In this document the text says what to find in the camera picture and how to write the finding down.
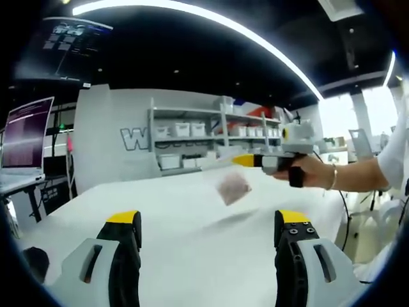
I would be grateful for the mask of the person's right hand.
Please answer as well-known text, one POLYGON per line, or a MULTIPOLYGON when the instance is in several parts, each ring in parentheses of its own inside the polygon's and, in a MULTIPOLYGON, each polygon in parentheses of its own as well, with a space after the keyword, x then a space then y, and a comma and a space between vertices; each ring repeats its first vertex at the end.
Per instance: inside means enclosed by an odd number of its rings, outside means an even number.
POLYGON ((293 161, 291 168, 300 168, 304 172, 303 187, 319 187, 329 190, 334 183, 335 167, 325 164, 309 155, 293 161))

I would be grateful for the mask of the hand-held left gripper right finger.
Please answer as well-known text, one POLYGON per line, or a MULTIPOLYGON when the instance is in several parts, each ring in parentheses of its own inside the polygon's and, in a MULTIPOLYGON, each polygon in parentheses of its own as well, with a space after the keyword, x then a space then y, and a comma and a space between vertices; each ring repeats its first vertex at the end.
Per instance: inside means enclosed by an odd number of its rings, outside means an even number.
POLYGON ((274 226, 276 306, 353 306, 367 290, 351 260, 305 215, 277 210, 274 226))

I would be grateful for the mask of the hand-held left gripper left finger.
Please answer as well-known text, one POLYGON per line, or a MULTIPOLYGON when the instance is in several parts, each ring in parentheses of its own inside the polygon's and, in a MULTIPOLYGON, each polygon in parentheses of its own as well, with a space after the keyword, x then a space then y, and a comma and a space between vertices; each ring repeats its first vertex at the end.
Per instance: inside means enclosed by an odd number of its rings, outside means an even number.
POLYGON ((139 306, 142 246, 138 210, 111 216, 61 264, 52 294, 62 306, 139 306))

